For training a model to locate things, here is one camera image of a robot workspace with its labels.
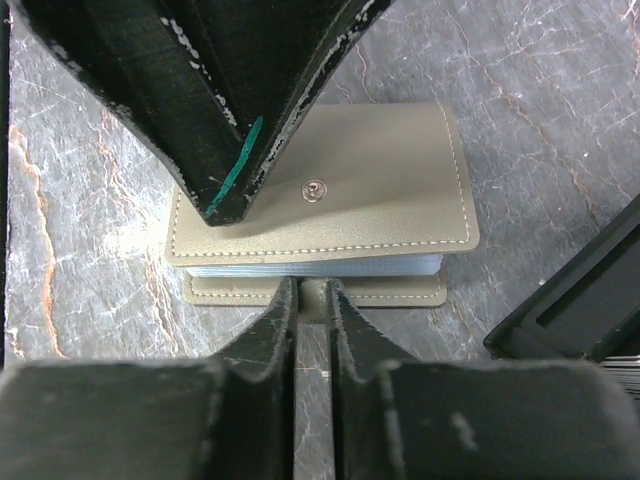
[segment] gray marble countertop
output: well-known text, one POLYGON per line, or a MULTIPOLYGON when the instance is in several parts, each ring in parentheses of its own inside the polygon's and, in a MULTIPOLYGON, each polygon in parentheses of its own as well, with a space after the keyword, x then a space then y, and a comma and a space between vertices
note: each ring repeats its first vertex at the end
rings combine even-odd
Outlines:
MULTIPOLYGON (((27 33, 12 40, 7 362, 208 355, 255 309, 187 305, 163 259, 173 182, 27 33)), ((424 360, 489 330, 640 193, 640 2, 400 0, 323 103, 453 104, 482 240, 447 304, 366 311, 424 360)), ((331 478, 322 327, 300 332, 298 478, 331 478)))

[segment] green mark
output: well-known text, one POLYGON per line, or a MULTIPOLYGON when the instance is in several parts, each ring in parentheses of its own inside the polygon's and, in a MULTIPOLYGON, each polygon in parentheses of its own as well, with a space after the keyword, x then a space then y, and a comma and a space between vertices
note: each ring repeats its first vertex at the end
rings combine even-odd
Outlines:
POLYGON ((260 130, 262 130, 262 124, 264 123, 264 117, 258 117, 251 127, 249 131, 249 135, 247 135, 246 140, 244 141, 244 145, 242 145, 242 150, 240 151, 240 157, 236 161, 236 164, 233 166, 227 178, 224 179, 224 183, 222 184, 222 188, 216 195, 216 198, 213 199, 209 208, 205 212, 207 218, 213 215, 218 208, 218 205, 222 203, 224 197, 227 196, 231 187, 238 179, 238 175, 242 172, 242 169, 247 164, 247 160, 249 160, 249 155, 251 155, 251 151, 253 150, 253 146, 256 144, 256 140, 258 140, 258 135, 260 135, 260 130))

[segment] beige leather wallet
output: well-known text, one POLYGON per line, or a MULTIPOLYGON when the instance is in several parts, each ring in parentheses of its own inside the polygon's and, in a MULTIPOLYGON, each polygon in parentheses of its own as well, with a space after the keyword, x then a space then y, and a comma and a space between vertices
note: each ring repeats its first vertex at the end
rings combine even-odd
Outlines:
MULTIPOLYGON (((243 222, 208 227, 176 189, 166 255, 187 269, 281 265, 468 252, 478 240, 449 108, 317 105, 243 222), (303 188, 315 180, 326 194, 310 202, 303 188)), ((443 268, 431 276, 343 280, 358 306, 434 306, 446 299, 443 268)), ((187 275, 185 296, 196 304, 267 305, 278 283, 187 275)))

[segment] marble surface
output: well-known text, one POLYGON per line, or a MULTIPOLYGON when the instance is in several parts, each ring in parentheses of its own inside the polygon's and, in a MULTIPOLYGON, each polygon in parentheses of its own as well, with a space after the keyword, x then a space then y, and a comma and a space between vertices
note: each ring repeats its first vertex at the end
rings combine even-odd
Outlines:
MULTIPOLYGON (((186 305, 172 181, 26 32, 12 40, 7 362, 208 355, 259 313, 186 305)), ((640 2, 399 0, 323 103, 447 101, 482 240, 434 310, 370 311, 424 360, 481 342, 640 193, 640 2)), ((332 478, 324 331, 303 326, 297 478, 332 478)))

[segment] white stitching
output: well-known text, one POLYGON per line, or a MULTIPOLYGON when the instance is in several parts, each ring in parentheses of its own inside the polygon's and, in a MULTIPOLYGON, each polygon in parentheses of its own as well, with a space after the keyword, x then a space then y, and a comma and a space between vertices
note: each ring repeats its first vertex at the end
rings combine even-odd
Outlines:
MULTIPOLYGON (((191 277, 191 281, 189 282, 189 287, 191 289, 191 293, 196 297, 214 297, 214 298, 271 298, 273 295, 261 295, 261 294, 250 294, 250 293, 199 293, 196 292, 193 287, 193 281, 195 277, 191 277)), ((366 299, 426 299, 426 298, 435 298, 440 295, 442 292, 442 274, 438 272, 438 289, 436 293, 432 293, 431 295, 349 295, 349 298, 366 298, 366 299)))
POLYGON ((343 252, 349 250, 374 250, 381 248, 400 248, 400 247, 419 247, 422 245, 447 245, 447 244, 459 244, 465 245, 471 239, 471 226, 469 225, 469 217, 467 215, 467 207, 464 202, 464 191, 462 189, 462 178, 460 175, 460 168, 458 166, 458 157, 455 149, 453 148, 453 135, 451 134, 451 128, 449 126, 449 117, 447 112, 440 102, 438 106, 444 116, 445 125, 447 127, 447 134, 449 135, 449 146, 451 147, 451 156, 453 157, 453 163, 456 167, 456 177, 458 180, 458 188, 460 191, 460 202, 462 205, 462 216, 464 218, 466 239, 464 240, 438 240, 429 242, 408 242, 408 243, 390 243, 381 245, 352 245, 346 247, 331 247, 331 248, 312 248, 304 250, 290 250, 290 251, 267 251, 267 252, 196 252, 196 253, 177 253, 176 252, 176 230, 178 226, 178 213, 180 212, 180 201, 182 199, 182 192, 178 191, 178 198, 176 201, 176 211, 173 222, 173 232, 171 235, 171 254, 174 257, 244 257, 244 256, 258 256, 258 255, 298 255, 305 253, 325 253, 325 252, 343 252))

